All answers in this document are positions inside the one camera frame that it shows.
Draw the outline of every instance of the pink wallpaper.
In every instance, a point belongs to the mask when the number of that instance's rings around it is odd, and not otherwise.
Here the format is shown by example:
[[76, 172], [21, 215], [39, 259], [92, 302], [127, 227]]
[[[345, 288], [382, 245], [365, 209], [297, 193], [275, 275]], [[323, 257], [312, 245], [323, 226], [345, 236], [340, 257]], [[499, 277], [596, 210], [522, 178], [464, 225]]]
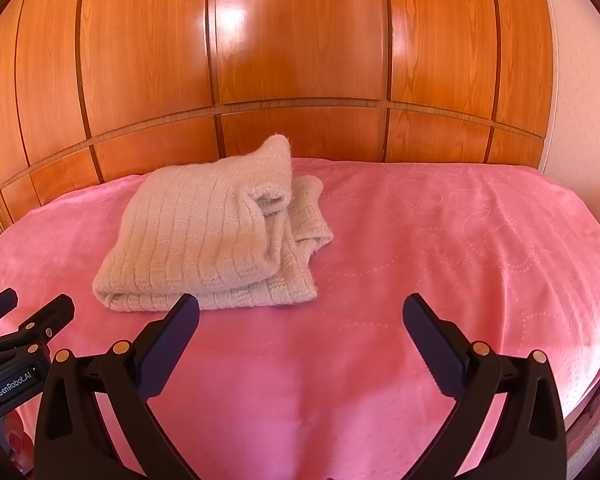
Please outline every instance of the pink wallpaper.
[[600, 222], [600, 15], [589, 0], [550, 0], [557, 36], [554, 128], [544, 172]]

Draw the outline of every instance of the pink bedsheet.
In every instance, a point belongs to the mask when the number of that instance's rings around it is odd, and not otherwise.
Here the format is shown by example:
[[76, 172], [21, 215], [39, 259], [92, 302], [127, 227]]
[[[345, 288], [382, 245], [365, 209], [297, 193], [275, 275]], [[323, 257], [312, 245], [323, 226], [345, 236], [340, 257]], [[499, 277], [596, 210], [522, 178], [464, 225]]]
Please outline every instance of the pink bedsheet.
[[[468, 164], [301, 159], [324, 182], [335, 240], [311, 269], [317, 301], [203, 312], [150, 405], [205, 480], [401, 478], [453, 401], [436, 389], [402, 325], [420, 292], [469, 339], [526, 356], [544, 349], [565, 415], [600, 373], [600, 226], [537, 171]], [[161, 314], [117, 314], [91, 293], [126, 203], [144, 177], [72, 192], [0, 237], [0, 291], [14, 329], [64, 292], [75, 320], [52, 351], [104, 352]], [[32, 430], [37, 402], [23, 408]], [[137, 467], [103, 403], [125, 463]], [[479, 460], [492, 412], [465, 467]]]

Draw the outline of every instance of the wooden panel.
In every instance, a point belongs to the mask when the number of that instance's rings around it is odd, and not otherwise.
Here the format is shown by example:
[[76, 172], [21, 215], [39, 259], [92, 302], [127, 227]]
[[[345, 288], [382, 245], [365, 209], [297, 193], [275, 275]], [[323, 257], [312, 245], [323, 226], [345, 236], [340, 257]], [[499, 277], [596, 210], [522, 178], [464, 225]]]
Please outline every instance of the wooden panel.
[[493, 0], [391, 0], [392, 99], [491, 118]]
[[20, 220], [32, 209], [40, 207], [40, 201], [28, 174], [21, 176], [0, 191], [14, 222]]
[[546, 0], [498, 0], [502, 35], [496, 120], [544, 137], [554, 81]]
[[212, 117], [162, 124], [95, 145], [105, 181], [163, 166], [218, 160]]
[[249, 153], [273, 134], [291, 142], [293, 156], [378, 160], [378, 110], [374, 108], [279, 108], [222, 116], [227, 155]]
[[11, 0], [0, 15], [0, 182], [27, 168], [16, 107], [15, 53], [22, 0]]
[[59, 196], [98, 184], [98, 175], [88, 148], [64, 156], [31, 173], [42, 205]]
[[493, 131], [493, 141], [487, 162], [489, 164], [519, 164], [537, 169], [543, 146], [542, 139], [530, 139], [496, 128]]
[[80, 45], [93, 135], [211, 104], [205, 0], [83, 0]]
[[382, 98], [382, 0], [216, 0], [223, 103]]
[[24, 0], [16, 53], [22, 137], [35, 164], [85, 139], [75, 71], [77, 0]]
[[387, 162], [482, 162], [489, 127], [460, 119], [391, 110]]

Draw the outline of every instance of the red nail polish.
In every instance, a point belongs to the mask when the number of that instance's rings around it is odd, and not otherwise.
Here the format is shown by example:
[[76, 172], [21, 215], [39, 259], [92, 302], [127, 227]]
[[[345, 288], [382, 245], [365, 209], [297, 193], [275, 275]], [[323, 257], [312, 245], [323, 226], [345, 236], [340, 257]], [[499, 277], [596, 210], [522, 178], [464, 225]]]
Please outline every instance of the red nail polish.
[[9, 446], [16, 454], [20, 454], [22, 452], [22, 439], [15, 433], [11, 433], [9, 435]]

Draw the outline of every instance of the knitted garment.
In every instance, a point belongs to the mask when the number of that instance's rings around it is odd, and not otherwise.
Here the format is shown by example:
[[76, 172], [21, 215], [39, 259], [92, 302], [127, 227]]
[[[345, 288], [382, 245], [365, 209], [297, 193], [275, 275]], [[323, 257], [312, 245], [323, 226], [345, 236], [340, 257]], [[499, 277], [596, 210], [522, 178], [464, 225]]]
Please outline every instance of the knitted garment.
[[154, 171], [122, 216], [93, 281], [112, 310], [169, 310], [185, 292], [203, 309], [309, 301], [310, 255], [333, 239], [321, 181], [292, 179], [288, 140], [211, 164]]

